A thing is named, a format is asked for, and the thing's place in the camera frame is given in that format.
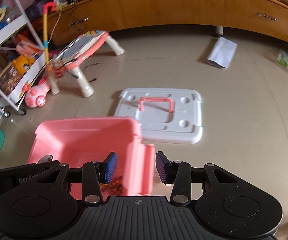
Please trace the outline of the pink plastic storage box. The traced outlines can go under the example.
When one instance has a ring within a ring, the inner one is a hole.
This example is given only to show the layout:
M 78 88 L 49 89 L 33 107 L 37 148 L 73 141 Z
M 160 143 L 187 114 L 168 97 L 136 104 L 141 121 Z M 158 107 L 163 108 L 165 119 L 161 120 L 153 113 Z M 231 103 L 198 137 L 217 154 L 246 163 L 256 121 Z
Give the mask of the pink plastic storage box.
M 125 196 L 148 196 L 153 189 L 154 145 L 142 142 L 139 123 L 129 117 L 73 118 L 42 122 L 27 163 L 52 155 L 71 168 L 104 161 L 117 154 L 115 176 L 122 178 Z

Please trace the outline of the white lid with pink handle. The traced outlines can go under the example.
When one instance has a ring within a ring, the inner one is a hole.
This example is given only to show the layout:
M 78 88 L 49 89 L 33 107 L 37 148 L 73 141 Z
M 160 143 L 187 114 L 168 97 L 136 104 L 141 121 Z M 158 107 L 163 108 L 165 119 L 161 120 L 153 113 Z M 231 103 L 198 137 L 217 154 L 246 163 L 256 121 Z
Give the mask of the white lid with pink handle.
M 127 88 L 114 115 L 135 119 L 143 140 L 196 144 L 203 136 L 202 103 L 191 89 Z

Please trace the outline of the pink toy pig car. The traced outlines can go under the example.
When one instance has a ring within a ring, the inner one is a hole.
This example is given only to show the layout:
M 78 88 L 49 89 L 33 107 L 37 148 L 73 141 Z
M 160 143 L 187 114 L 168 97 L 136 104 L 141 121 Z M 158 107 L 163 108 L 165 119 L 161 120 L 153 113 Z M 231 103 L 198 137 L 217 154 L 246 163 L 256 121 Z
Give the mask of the pink toy pig car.
M 46 103 L 47 93 L 51 90 L 51 86 L 47 76 L 40 79 L 37 85 L 24 88 L 25 104 L 29 108 L 43 107 Z

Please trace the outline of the snack box on shelf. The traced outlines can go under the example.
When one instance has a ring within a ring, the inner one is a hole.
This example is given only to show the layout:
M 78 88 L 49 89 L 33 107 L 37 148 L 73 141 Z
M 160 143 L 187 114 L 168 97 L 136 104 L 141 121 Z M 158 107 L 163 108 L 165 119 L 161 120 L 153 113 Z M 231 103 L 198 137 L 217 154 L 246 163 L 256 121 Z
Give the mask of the snack box on shelf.
M 8 95 L 15 89 L 20 80 L 21 75 L 17 72 L 15 66 L 10 63 L 0 73 L 0 89 Z

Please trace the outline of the orange round toy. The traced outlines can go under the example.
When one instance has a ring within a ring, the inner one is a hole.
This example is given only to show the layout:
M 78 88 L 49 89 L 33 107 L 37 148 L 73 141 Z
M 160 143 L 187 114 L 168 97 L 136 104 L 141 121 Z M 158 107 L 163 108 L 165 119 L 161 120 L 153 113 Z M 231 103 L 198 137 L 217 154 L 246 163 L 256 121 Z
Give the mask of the orange round toy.
M 24 55 L 20 55 L 12 61 L 15 70 L 21 76 L 23 76 L 34 63 L 35 59 L 33 57 L 27 57 Z

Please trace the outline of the pink toy drawing table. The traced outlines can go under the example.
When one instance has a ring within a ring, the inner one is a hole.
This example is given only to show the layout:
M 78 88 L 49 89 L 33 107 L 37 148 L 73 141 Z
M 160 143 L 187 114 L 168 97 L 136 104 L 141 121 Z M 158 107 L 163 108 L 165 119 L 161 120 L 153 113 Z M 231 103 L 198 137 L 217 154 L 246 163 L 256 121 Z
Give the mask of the pink toy drawing table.
M 92 96 L 94 89 L 85 77 L 80 65 L 105 43 L 116 56 L 125 53 L 125 50 L 107 31 L 87 32 L 74 39 L 57 56 L 52 58 L 47 70 L 53 73 L 56 78 L 62 77 L 64 74 L 72 74 L 77 80 L 83 96 L 88 98 Z

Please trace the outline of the white paper bag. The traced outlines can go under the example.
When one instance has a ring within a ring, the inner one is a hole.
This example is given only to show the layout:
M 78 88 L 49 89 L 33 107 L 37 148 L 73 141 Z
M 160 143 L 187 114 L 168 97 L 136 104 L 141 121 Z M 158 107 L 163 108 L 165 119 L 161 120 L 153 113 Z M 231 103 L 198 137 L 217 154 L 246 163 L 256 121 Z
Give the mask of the white paper bag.
M 219 68 L 229 68 L 237 49 L 237 44 L 224 37 L 217 39 L 206 62 Z

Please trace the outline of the yellow toy pole pink hook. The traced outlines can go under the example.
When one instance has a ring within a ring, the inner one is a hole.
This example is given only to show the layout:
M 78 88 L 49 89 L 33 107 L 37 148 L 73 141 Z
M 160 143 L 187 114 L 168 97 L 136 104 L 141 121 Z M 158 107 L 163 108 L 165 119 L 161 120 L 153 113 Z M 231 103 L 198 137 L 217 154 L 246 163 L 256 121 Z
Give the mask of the yellow toy pole pink hook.
M 49 63 L 49 46 L 48 46 L 48 32 L 47 32 L 47 14 L 56 10 L 55 2 L 48 2 L 43 6 L 43 46 L 45 54 L 45 63 Z

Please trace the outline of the wooden cabinet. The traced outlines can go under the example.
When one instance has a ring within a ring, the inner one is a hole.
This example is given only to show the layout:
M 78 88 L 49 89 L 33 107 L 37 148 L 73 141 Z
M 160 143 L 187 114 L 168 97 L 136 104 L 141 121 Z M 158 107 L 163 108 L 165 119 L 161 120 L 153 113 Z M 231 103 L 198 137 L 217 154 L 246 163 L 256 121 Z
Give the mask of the wooden cabinet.
M 288 5 L 277 0 L 81 0 L 48 16 L 57 46 L 97 29 L 174 24 L 237 28 L 288 42 Z

